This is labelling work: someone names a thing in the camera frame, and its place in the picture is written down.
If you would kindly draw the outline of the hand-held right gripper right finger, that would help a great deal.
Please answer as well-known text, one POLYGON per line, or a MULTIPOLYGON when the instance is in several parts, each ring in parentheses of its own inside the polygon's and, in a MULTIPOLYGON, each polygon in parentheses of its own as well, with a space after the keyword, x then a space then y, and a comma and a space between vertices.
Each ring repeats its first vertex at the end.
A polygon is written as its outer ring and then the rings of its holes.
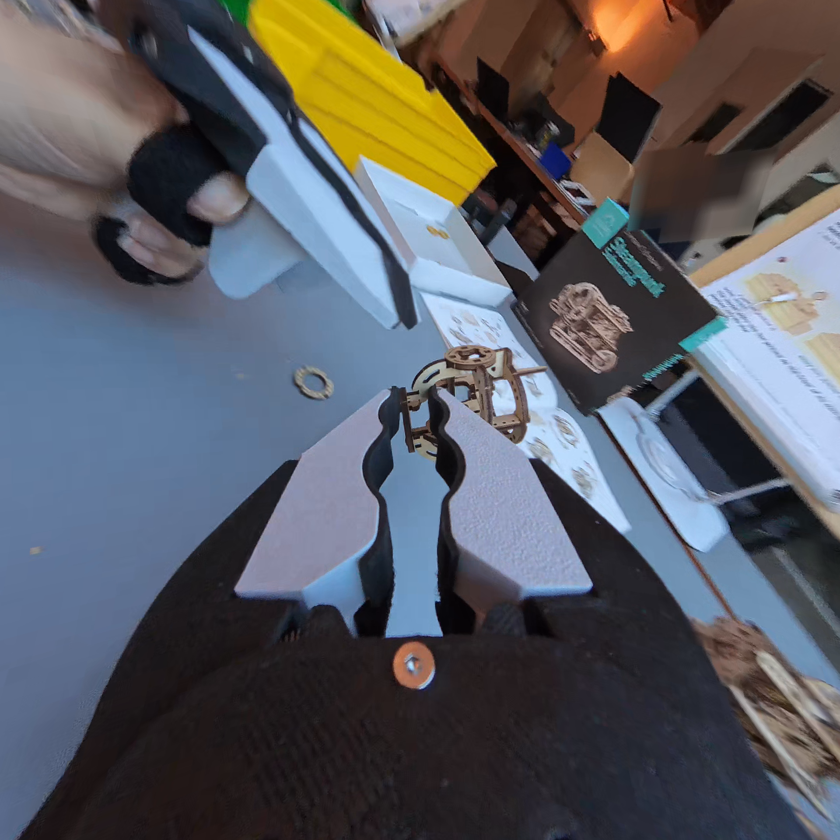
POLYGON ((447 487, 437 539, 442 634, 471 634, 503 604, 590 594, 591 576, 529 458, 445 389, 428 402, 447 487))

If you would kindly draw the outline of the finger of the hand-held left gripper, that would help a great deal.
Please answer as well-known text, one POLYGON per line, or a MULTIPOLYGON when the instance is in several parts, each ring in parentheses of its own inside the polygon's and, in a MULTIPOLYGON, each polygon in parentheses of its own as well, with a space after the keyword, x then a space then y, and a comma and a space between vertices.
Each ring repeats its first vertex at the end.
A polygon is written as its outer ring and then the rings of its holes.
POLYGON ((383 327, 416 327, 404 260, 320 132, 288 96, 258 89, 220 48, 188 33, 266 138, 245 175, 249 209, 212 236, 206 270, 217 288, 244 299, 311 259, 383 327))

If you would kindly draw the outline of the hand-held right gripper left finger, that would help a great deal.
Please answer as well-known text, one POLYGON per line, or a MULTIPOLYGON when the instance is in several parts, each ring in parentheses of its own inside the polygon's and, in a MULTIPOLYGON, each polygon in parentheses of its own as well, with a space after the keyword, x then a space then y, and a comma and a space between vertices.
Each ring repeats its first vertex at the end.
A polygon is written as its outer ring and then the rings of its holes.
POLYGON ((394 569, 381 488, 400 420, 398 389, 383 390, 291 463, 238 598, 332 606, 351 635, 383 635, 394 569))

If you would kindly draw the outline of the round wooden model assembly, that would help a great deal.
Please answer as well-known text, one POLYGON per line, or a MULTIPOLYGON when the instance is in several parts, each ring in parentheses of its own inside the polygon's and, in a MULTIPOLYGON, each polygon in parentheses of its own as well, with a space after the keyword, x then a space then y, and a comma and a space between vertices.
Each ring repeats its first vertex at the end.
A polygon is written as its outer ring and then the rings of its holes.
POLYGON ((432 423, 427 421, 423 426, 413 427, 411 413, 417 412, 437 389, 456 396, 459 388, 466 389, 466 396, 461 402, 470 411, 493 426, 509 442, 519 445, 526 437, 530 423, 528 398, 522 380, 527 375, 547 370, 544 365, 516 368, 509 348, 493 350, 483 345, 467 344, 447 350, 444 358, 428 364, 416 374, 409 390, 401 390, 407 450, 435 461, 438 441, 432 423), (493 406, 492 397, 497 382, 505 382, 511 388, 513 409, 510 413, 498 414, 493 406))

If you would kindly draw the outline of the white parts diagram sheet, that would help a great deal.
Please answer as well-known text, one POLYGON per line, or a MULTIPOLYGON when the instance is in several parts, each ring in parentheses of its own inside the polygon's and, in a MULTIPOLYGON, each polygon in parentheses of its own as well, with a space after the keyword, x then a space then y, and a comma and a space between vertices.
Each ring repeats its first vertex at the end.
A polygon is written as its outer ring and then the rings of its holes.
MULTIPOLYGON (((421 292, 420 297, 447 346, 475 344, 507 348, 518 370, 538 366, 498 311, 421 292)), ((598 465, 594 450, 572 415, 560 409, 558 393, 547 372, 526 374, 522 386, 530 421, 520 449, 542 461, 621 533, 631 524, 598 465)))

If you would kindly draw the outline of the black model kit box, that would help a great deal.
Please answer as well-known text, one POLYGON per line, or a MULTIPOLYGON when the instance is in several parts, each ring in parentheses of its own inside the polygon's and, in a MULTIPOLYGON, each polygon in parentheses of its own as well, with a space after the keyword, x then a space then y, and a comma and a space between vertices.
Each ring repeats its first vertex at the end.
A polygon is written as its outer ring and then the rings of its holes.
POLYGON ((696 351, 725 319, 612 199, 585 219, 512 312, 584 414, 696 351))

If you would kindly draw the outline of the finished wooden gear model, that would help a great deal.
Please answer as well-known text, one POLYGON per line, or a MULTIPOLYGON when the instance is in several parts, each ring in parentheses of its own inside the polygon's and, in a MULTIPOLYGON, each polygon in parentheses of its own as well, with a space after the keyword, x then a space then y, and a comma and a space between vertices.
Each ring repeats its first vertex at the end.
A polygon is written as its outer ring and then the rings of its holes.
POLYGON ((838 825, 838 689, 804 676, 756 625, 720 616, 691 624, 763 768, 785 790, 813 838, 825 834, 802 808, 838 825))

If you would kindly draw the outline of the person's left hand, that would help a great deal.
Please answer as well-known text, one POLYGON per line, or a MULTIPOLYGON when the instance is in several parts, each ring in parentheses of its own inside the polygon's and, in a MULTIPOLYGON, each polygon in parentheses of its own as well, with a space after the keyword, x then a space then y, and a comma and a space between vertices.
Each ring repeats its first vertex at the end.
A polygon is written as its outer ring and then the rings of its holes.
POLYGON ((2 194, 86 225, 122 279, 180 286, 245 184, 142 62, 68 10, 2 2, 2 194))

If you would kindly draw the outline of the white box lid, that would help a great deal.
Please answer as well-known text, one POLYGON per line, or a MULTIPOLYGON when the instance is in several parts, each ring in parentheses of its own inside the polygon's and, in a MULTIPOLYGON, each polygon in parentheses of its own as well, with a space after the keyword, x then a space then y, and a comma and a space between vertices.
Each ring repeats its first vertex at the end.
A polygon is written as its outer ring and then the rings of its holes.
POLYGON ((407 264, 412 286, 485 308, 511 289, 458 206, 373 161, 353 172, 407 264))

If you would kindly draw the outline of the nested yellow plastic bins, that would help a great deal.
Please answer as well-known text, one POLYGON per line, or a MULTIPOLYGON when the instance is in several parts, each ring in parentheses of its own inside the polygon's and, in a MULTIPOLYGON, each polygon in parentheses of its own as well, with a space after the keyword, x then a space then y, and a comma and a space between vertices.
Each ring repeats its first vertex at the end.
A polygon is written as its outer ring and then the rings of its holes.
POLYGON ((329 2, 256 1, 248 29, 336 154, 459 205, 496 166, 438 90, 329 2))

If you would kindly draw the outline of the white stand base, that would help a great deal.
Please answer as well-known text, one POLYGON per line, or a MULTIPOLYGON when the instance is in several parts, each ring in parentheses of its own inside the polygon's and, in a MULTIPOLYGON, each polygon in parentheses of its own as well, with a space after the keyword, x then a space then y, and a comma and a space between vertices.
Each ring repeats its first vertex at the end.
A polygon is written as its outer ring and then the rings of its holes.
POLYGON ((706 553, 729 532, 721 512, 724 505, 785 489, 790 482, 774 478, 724 493, 701 485, 658 423, 666 407, 699 378, 696 370, 689 370, 646 407, 629 396, 616 395, 597 415, 681 541, 706 553))

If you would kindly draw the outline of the black computer monitor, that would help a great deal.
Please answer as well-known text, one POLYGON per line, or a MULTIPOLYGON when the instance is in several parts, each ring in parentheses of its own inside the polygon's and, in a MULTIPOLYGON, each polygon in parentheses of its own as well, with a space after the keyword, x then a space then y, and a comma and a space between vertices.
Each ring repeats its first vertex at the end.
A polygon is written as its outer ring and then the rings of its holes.
POLYGON ((479 56, 476 58, 476 71, 475 91, 478 102, 494 119, 506 123, 510 96, 509 80, 479 56))
POLYGON ((609 77, 597 133, 628 163, 635 164, 653 132, 662 104, 623 73, 609 77))

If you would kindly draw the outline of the tan cardboard box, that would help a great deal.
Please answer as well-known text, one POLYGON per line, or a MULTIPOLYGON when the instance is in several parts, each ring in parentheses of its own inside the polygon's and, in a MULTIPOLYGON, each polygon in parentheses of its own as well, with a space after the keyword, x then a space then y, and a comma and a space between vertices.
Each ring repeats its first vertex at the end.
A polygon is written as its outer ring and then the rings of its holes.
POLYGON ((599 133, 590 132, 575 154, 570 180, 583 187, 595 206, 607 198, 616 202, 627 198, 634 183, 634 165, 599 133))

